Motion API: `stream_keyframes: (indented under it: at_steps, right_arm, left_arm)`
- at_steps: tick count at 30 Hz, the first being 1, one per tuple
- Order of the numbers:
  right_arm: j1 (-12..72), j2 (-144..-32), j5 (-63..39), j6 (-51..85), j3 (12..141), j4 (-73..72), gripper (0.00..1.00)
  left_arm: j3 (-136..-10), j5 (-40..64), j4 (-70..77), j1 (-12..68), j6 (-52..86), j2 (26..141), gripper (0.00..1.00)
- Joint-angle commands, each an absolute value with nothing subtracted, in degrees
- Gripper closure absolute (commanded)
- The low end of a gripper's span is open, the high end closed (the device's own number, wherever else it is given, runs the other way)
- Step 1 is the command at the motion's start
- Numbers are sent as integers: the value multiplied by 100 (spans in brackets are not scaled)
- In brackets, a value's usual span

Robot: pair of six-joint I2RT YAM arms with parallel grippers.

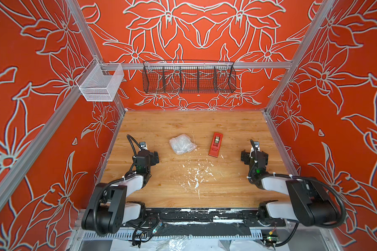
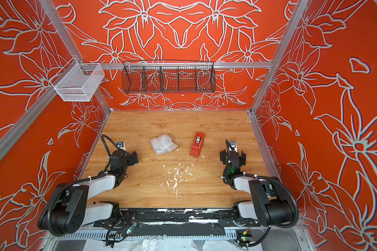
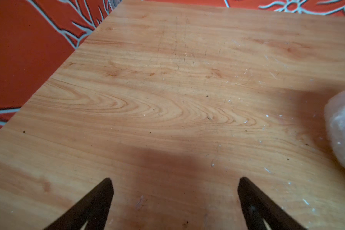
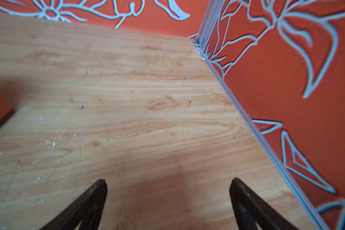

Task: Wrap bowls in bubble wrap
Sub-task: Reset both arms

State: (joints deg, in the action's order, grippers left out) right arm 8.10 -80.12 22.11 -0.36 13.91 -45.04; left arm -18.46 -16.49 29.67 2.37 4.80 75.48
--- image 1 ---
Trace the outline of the clear bubble wrap sheet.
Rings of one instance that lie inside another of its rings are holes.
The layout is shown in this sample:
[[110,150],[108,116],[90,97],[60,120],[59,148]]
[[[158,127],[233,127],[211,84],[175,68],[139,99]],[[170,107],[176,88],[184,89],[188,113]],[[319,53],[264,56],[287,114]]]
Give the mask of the clear bubble wrap sheet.
[[181,134],[169,140],[169,144],[177,155],[182,155],[195,150],[198,146],[186,134]]

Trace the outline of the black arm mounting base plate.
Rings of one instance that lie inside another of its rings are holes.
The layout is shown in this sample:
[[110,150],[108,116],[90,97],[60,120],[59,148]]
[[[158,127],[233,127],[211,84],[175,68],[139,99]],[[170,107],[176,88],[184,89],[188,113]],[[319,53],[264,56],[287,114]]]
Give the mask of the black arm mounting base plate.
[[134,225],[141,224],[146,218],[147,225],[157,220],[170,224],[241,224],[245,227],[282,228],[287,224],[283,219],[275,219],[271,223],[262,223],[257,218],[257,208],[147,208],[138,219],[131,220]]

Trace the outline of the red tape dispenser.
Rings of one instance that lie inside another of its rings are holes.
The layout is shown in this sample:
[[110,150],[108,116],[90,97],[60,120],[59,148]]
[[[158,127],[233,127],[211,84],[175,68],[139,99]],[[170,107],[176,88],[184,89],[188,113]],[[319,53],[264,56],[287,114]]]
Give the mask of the red tape dispenser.
[[212,138],[212,142],[209,148],[208,155],[214,158],[218,158],[222,145],[223,134],[215,132]]

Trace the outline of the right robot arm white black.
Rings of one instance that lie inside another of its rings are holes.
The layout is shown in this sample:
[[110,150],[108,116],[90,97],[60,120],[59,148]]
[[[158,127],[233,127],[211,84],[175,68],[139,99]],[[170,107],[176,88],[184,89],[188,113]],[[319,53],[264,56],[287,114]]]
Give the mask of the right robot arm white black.
[[251,140],[250,144],[251,150],[241,153],[241,161],[249,167],[249,183],[290,199],[288,202],[260,203],[257,219],[261,224],[269,225],[274,219],[284,219],[305,227],[333,229],[345,222],[345,203],[334,188],[314,177],[269,173],[268,154],[261,151],[259,142]]

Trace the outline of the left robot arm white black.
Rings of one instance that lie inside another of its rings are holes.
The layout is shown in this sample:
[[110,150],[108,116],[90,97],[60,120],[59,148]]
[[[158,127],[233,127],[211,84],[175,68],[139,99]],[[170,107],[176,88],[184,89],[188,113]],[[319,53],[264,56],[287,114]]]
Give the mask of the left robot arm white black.
[[158,216],[146,213],[143,202],[128,202],[127,198],[143,189],[151,178],[151,168],[159,164],[157,152],[148,150],[145,142],[137,142],[131,135],[132,165],[122,178],[95,186],[81,220],[81,228],[99,236],[115,234],[123,226],[142,233],[154,232],[160,224]]

